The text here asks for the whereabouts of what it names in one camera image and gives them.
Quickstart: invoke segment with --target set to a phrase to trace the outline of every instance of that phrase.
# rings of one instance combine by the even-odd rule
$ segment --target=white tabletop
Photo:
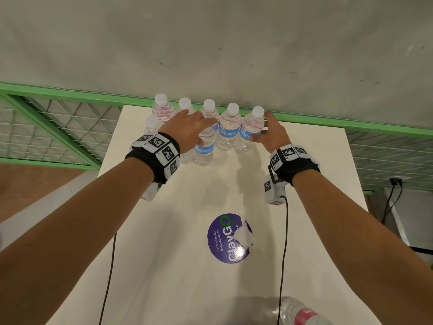
[[[143,135],[150,108],[124,106],[99,175],[120,163]],[[321,164],[322,173],[367,208],[343,129],[281,123],[291,140]],[[119,230],[104,325],[252,324],[261,306],[279,295],[286,207],[265,203],[269,154],[215,149],[213,162],[190,163],[151,203],[140,200]],[[283,295],[291,295],[334,324],[380,324],[350,290],[319,240],[295,190],[286,186],[289,233]],[[243,216],[256,237],[241,262],[219,261],[209,250],[211,222]],[[49,324],[99,321],[111,262],[108,244]]]

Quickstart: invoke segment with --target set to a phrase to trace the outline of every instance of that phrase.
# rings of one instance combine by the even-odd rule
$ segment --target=wire mesh panel
[[[102,162],[122,107],[44,98],[25,100]]]
[[[87,162],[0,98],[0,157],[86,165]]]
[[[363,189],[404,178],[411,189],[433,190],[433,139],[346,130]]]

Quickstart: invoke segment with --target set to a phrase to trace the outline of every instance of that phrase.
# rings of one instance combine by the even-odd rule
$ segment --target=plastic water bottle
[[[328,319],[317,314],[314,310],[291,296],[281,299],[280,324],[333,325]]]
[[[161,122],[156,115],[149,115],[146,117],[146,132],[157,132],[159,128],[164,124]]]
[[[258,134],[263,129],[263,126],[265,125],[265,120],[263,119],[264,113],[265,110],[263,107],[256,106],[253,108],[251,113],[244,116],[241,128],[236,136],[236,152],[244,153],[252,147],[253,142],[249,140],[249,136]]]
[[[229,103],[227,110],[219,117],[219,128],[215,145],[220,150],[229,150],[233,147],[241,122],[242,117],[239,114],[239,105],[237,103]]]
[[[155,104],[152,107],[152,114],[156,115],[160,121],[166,123],[176,114],[176,111],[168,102],[167,96],[163,93],[158,93],[155,96]]]
[[[195,108],[192,106],[191,99],[189,99],[189,98],[181,98],[179,100],[179,110],[177,112],[179,113],[184,109],[189,110],[188,115],[191,115],[192,113],[197,112],[195,110]]]
[[[204,129],[199,135],[204,146],[196,145],[194,148],[194,162],[198,165],[208,165],[214,159],[215,131],[212,127]]]
[[[201,109],[201,112],[203,113],[205,119],[209,117],[215,117],[218,120],[216,124],[212,125],[212,129],[214,129],[215,132],[218,132],[219,114],[215,109],[215,101],[213,101],[212,99],[206,99],[203,103],[203,108]]]
[[[184,109],[189,110],[188,115],[191,115],[192,113],[196,112],[189,98],[181,98],[179,100],[179,110],[177,112],[181,112]],[[193,158],[194,158],[194,150],[191,149],[188,150],[186,153],[181,154],[181,156],[179,157],[179,162],[185,164],[191,161]]]

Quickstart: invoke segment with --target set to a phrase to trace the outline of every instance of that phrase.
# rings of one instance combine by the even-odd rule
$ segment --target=human arm
[[[252,136],[271,153],[290,144],[271,113]],[[433,272],[398,237],[322,174],[296,174],[293,186],[344,279],[384,325],[433,323]]]
[[[160,128],[181,153],[215,124],[178,113]],[[111,240],[154,180],[151,168],[127,158],[0,252],[0,324],[43,325]]]

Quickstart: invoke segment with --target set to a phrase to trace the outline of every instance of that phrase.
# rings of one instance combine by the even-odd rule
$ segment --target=wristband
[[[295,174],[305,170],[316,170],[320,172],[319,163],[313,160],[305,149],[292,144],[283,146],[273,151],[271,156],[271,167],[278,178],[293,186]]]
[[[134,157],[153,171],[154,182],[165,184],[179,168],[179,144],[163,132],[145,134],[131,145],[126,158]]]

